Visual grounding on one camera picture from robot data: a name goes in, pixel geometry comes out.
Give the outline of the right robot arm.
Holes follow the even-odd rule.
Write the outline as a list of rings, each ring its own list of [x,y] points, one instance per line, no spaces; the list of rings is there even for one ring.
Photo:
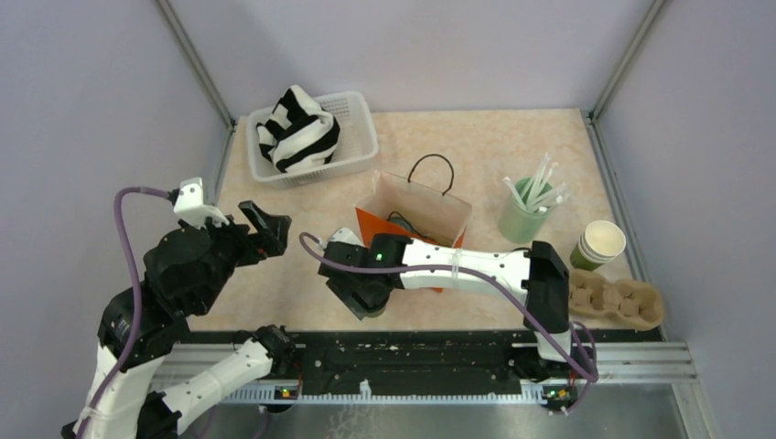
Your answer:
[[[476,252],[391,233],[378,233],[364,244],[340,229],[317,253],[315,237],[303,233],[299,240],[318,261],[329,289],[358,318],[383,309],[397,289],[497,294],[518,309],[536,335],[536,363],[543,374],[560,377],[573,366],[569,271],[547,242],[509,252]]]

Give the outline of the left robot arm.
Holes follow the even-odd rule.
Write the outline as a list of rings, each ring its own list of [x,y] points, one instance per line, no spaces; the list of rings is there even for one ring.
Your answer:
[[[295,345],[283,327],[248,333],[242,346],[205,371],[162,391],[150,383],[172,348],[187,338],[189,316],[204,316],[239,267],[285,253],[292,220],[252,201],[248,224],[232,217],[196,229],[181,221],[144,257],[145,278],[103,311],[98,369],[87,405],[61,429],[64,438],[177,438],[209,408],[252,380],[282,378]]]

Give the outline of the orange paper bag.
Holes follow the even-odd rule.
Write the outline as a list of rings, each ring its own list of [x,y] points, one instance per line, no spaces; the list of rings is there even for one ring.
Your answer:
[[[455,181],[455,168],[447,157],[432,153],[420,160],[437,157],[449,169],[447,186],[442,190],[415,183],[412,176],[420,161],[416,161],[405,177],[387,171],[377,171],[372,179],[372,193],[355,204],[356,218],[364,243],[370,244],[378,233],[395,233],[418,238],[445,247],[461,248],[472,218],[473,207],[467,201],[449,193]],[[403,230],[386,219],[392,211],[404,215],[420,235]]]

